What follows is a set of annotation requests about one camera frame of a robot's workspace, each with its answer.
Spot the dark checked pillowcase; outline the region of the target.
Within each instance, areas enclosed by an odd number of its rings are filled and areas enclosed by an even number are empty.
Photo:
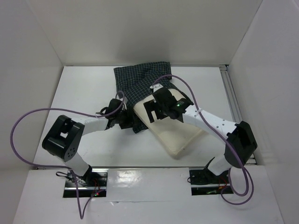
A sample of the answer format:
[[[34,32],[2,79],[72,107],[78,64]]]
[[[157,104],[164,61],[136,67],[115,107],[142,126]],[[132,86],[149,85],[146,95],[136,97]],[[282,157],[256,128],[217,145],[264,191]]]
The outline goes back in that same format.
[[[127,98],[127,106],[133,108],[151,95],[150,86],[161,76],[171,74],[169,62],[142,63],[114,68],[117,91]]]

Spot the cream pillow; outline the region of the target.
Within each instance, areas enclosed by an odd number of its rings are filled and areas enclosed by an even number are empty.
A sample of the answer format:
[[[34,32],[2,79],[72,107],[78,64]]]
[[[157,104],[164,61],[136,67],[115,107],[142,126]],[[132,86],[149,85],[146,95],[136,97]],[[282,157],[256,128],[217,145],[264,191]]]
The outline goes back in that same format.
[[[156,116],[153,116],[154,122],[150,123],[143,104],[153,99],[153,96],[150,95],[136,103],[133,107],[134,112],[163,145],[168,155],[174,159],[179,159],[184,155],[187,147],[202,135],[204,131],[198,127],[181,123],[169,117],[157,119]]]

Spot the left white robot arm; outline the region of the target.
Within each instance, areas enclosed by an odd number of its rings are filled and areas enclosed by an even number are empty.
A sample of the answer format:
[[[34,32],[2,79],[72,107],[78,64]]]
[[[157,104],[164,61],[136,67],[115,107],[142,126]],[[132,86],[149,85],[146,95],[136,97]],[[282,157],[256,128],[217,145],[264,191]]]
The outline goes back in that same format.
[[[42,141],[42,148],[59,158],[75,174],[75,180],[81,186],[87,186],[100,179],[78,153],[81,138],[84,135],[106,131],[115,125],[121,129],[133,126],[133,109],[123,99],[113,98],[107,107],[92,117],[71,119],[60,115]]]

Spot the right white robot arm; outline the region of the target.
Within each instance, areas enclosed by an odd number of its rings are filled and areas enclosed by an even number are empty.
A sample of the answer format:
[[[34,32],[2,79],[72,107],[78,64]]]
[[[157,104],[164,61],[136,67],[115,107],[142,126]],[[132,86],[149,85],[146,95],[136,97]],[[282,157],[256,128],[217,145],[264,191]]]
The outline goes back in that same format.
[[[225,143],[225,152],[205,166],[204,178],[216,182],[220,175],[232,167],[241,168],[257,149],[257,142],[250,125],[219,118],[205,110],[196,108],[189,99],[177,100],[171,91],[160,84],[151,86],[153,99],[145,102],[144,108],[150,123],[155,119],[170,118],[195,126]]]

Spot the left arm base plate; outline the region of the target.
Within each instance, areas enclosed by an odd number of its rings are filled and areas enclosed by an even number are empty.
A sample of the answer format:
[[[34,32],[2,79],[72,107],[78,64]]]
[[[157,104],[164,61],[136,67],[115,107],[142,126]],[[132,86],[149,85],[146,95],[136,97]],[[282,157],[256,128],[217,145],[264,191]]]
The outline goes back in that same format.
[[[91,195],[98,198],[107,196],[108,169],[94,168],[93,172],[98,175],[98,179],[91,180],[91,182],[88,183],[77,177],[78,194],[80,198],[89,198]],[[56,172],[56,176],[65,179],[63,198],[76,198],[75,180],[70,171],[67,173]]]

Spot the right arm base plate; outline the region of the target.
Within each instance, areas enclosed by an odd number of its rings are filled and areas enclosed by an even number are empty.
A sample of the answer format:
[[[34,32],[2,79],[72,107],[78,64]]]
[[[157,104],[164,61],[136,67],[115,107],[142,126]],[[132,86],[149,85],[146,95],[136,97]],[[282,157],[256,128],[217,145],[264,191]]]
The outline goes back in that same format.
[[[220,195],[222,190],[224,194],[233,194],[228,181],[228,171],[215,176],[204,168],[192,168],[189,169],[187,182],[191,185],[192,196]]]

